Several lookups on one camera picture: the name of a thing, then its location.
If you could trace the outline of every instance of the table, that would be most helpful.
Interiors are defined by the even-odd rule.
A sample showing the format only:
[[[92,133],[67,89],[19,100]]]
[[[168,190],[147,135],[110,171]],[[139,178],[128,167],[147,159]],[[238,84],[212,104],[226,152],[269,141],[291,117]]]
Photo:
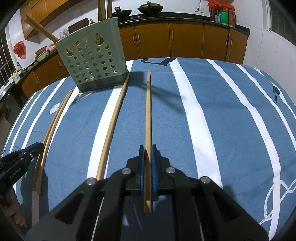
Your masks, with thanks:
[[[128,89],[105,177],[125,167],[145,143],[149,69],[152,143],[187,176],[211,177],[273,237],[296,206],[296,106],[283,88],[258,69],[206,59],[135,60],[127,67]],[[79,94],[67,77],[36,92],[14,123],[4,154],[42,142],[70,88],[74,91],[55,129],[37,205],[32,206],[35,161],[16,184],[29,226],[96,176],[121,90]],[[141,199],[126,198],[121,239],[173,240],[167,231],[173,226],[170,205],[169,197],[160,197],[154,211],[143,214]]]

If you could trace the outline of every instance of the power outlet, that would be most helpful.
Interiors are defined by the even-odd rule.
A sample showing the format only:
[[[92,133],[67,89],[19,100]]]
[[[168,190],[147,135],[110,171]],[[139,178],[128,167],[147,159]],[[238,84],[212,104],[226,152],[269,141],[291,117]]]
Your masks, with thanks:
[[[204,8],[200,8],[200,10],[198,10],[198,7],[194,8],[195,12],[201,12],[201,13],[205,13],[205,9]]]

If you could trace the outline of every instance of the metal screw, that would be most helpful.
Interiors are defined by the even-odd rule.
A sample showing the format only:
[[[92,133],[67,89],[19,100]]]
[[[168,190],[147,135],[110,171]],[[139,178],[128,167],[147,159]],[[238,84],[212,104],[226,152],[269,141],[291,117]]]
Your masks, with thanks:
[[[131,173],[131,170],[128,167],[126,167],[126,168],[123,168],[121,170],[121,172],[122,172],[122,174],[127,175],[127,174],[130,174]]]
[[[201,180],[202,183],[204,183],[204,184],[208,184],[208,183],[210,183],[210,181],[211,181],[211,179],[208,178],[208,177],[202,177],[200,180]]]
[[[173,167],[168,167],[165,171],[169,174],[173,174],[176,171],[176,169]]]
[[[96,179],[93,177],[90,177],[86,180],[87,185],[93,185],[96,183]]]

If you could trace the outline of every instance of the window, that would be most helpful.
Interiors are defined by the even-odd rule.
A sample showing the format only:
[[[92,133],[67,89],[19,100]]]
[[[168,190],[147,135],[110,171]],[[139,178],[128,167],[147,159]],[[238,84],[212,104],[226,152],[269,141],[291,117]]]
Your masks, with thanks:
[[[271,13],[271,31],[277,33],[283,38],[296,45],[296,32],[291,27],[289,21],[285,15],[276,7],[276,5],[269,1],[270,13]]]
[[[15,66],[8,50],[5,31],[3,31],[0,35],[0,87],[4,85],[14,71]]]

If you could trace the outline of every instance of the blue tablecloth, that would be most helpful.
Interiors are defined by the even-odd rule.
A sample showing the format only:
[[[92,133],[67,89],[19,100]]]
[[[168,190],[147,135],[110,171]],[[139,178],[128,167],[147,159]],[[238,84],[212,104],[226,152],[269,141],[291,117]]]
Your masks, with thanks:
[[[105,176],[123,168],[145,143],[149,69],[153,144],[186,175],[210,176],[272,238],[296,206],[296,107],[283,88],[260,70],[206,59],[157,58],[127,61],[127,66],[131,75]],[[96,176],[121,90],[79,94],[67,77],[36,92],[14,123],[4,155],[43,141],[70,88],[75,89],[47,155],[39,205],[32,207],[35,161],[16,185],[29,226],[32,212],[41,219]],[[173,228],[170,198],[160,197],[153,207],[152,214],[143,214],[141,199],[126,199],[122,240],[173,240],[173,232],[167,232]]]

